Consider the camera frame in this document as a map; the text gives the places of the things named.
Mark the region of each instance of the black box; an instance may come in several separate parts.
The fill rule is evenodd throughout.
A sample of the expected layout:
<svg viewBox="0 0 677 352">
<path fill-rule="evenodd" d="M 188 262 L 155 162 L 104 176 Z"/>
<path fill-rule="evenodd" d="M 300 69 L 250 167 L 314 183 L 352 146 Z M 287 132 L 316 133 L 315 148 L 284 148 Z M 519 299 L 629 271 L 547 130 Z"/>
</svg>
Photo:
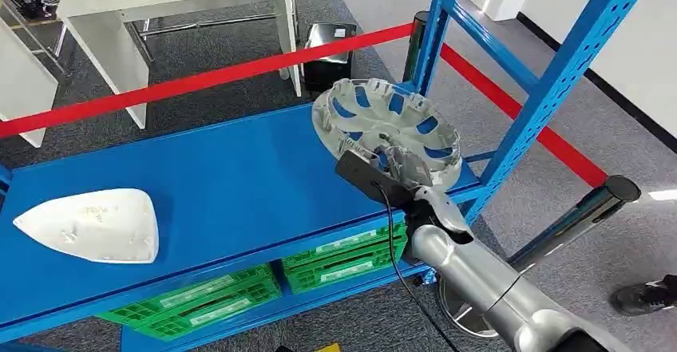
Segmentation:
<svg viewBox="0 0 677 352">
<path fill-rule="evenodd" d="M 315 23 L 308 30 L 306 47 L 316 47 L 354 37 L 357 26 L 349 23 Z M 303 80 L 308 91 L 323 92 L 343 78 L 351 78 L 353 52 L 339 53 L 303 64 Z"/>
</svg>

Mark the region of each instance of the green crate label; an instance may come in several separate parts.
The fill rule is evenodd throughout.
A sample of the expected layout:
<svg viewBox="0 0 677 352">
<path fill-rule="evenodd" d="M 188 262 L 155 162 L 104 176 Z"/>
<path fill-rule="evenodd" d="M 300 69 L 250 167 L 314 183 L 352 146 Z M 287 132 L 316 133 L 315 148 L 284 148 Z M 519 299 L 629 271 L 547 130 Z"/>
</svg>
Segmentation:
<svg viewBox="0 0 677 352">
<path fill-rule="evenodd" d="M 231 314 L 233 312 L 241 310 L 246 306 L 248 306 L 250 303 L 251 302 L 249 301 L 249 299 L 242 299 L 237 302 L 234 302 L 233 304 L 228 304 L 225 307 L 219 308 L 218 310 L 213 310 L 212 312 L 209 312 L 207 314 L 201 314 L 200 316 L 191 318 L 190 322 L 193 326 L 199 326 L 200 324 L 211 322 L 215 318 L 220 318 L 225 314 Z"/>
<path fill-rule="evenodd" d="M 235 280 L 230 275 L 225 275 L 222 278 L 218 278 L 213 282 L 203 284 L 201 286 L 195 287 L 191 290 L 181 292 L 178 295 L 170 296 L 168 298 L 160 300 L 160 305 L 164 308 L 171 308 L 189 302 L 195 298 L 199 298 L 201 295 L 210 294 L 216 290 L 219 290 L 223 287 L 226 287 L 228 284 L 234 282 Z"/>
<path fill-rule="evenodd" d="M 349 267 L 341 271 L 330 272 L 328 274 L 321 275 L 319 281 L 321 283 L 330 282 L 331 280 L 341 279 L 349 275 L 357 274 L 362 271 L 371 269 L 374 266 L 374 263 L 371 261 L 358 264 L 357 266 Z"/>
<path fill-rule="evenodd" d="M 373 238 L 375 236 L 376 236 L 376 230 L 363 232 L 361 234 L 351 236 L 350 238 L 336 240 L 333 243 L 329 243 L 329 244 L 325 244 L 323 246 L 319 246 L 315 249 L 315 252 L 320 254 L 320 253 L 323 253 L 323 252 L 334 250 L 334 249 L 339 248 L 339 247 L 348 246 L 348 245 L 351 245 L 351 244 L 356 244 L 356 243 L 362 242 L 363 240 Z"/>
</svg>

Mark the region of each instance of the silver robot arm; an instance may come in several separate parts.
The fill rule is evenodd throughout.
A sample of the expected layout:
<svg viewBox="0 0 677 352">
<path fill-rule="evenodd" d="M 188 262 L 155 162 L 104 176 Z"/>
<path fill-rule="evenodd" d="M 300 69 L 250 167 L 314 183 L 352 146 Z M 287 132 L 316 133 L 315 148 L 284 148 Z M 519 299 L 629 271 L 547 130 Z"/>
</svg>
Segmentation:
<svg viewBox="0 0 677 352">
<path fill-rule="evenodd" d="M 372 200 L 406 214 L 406 254 L 435 268 L 447 284 L 518 352 L 630 352 L 618 339 L 557 305 L 470 231 L 456 204 L 433 189 L 411 151 L 384 149 L 388 172 L 345 151 L 336 172 Z"/>
<path fill-rule="evenodd" d="M 422 186 L 414 202 L 417 215 L 423 212 L 427 218 L 414 223 L 410 254 L 435 268 L 468 304 L 484 313 L 514 350 L 630 352 L 607 331 L 559 306 L 489 250 L 445 195 Z M 421 210 L 423 202 L 428 207 Z"/>
</svg>

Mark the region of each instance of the green plastic crate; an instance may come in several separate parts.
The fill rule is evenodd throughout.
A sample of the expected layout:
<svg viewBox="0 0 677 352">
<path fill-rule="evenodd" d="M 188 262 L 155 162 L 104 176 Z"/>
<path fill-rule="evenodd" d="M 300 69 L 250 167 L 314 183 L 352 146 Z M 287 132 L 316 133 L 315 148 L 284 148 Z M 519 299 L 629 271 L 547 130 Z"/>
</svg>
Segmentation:
<svg viewBox="0 0 677 352">
<path fill-rule="evenodd" d="M 405 235 L 393 241 L 396 262 L 402 257 L 406 241 Z M 291 291 L 300 294 L 390 265 L 390 246 L 386 241 L 285 270 L 284 274 Z"/>
<path fill-rule="evenodd" d="M 393 226 L 393 237 L 403 236 L 405 234 L 406 225 L 404 222 L 398 222 Z M 384 240 L 388 240 L 387 226 L 337 240 L 333 243 L 323 244 L 313 250 L 307 250 L 296 255 L 288 256 L 282 259 L 282 265 L 285 269 L 290 269 L 370 244 L 380 243 Z"/>
<path fill-rule="evenodd" d="M 279 284 L 275 278 L 271 277 L 200 307 L 142 326 L 136 331 L 167 342 L 280 296 L 282 296 L 282 291 L 279 289 Z"/>
<path fill-rule="evenodd" d="M 192 308 L 208 303 L 213 299 L 226 295 L 224 288 L 230 288 L 230 291 L 237 290 L 240 283 L 250 283 L 261 279 L 271 279 L 272 270 L 268 263 L 260 266 L 239 271 L 234 274 L 221 276 L 220 278 L 209 280 L 204 283 L 192 284 L 191 286 L 180 288 L 156 296 L 155 298 L 144 300 L 142 302 L 130 304 L 126 307 L 110 310 L 99 314 L 99 318 L 104 318 L 111 322 L 137 328 L 150 322 L 157 322 L 163 318 L 190 310 Z"/>
</svg>

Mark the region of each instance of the black sneaker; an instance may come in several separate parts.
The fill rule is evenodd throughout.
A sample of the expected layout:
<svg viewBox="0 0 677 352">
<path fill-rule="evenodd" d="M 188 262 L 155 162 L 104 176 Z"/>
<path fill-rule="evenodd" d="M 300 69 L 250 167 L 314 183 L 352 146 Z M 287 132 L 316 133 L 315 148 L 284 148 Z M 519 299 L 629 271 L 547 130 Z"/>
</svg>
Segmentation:
<svg viewBox="0 0 677 352">
<path fill-rule="evenodd" d="M 637 316 L 675 307 L 675 299 L 662 280 L 623 287 L 611 295 L 609 302 L 620 314 Z"/>
</svg>

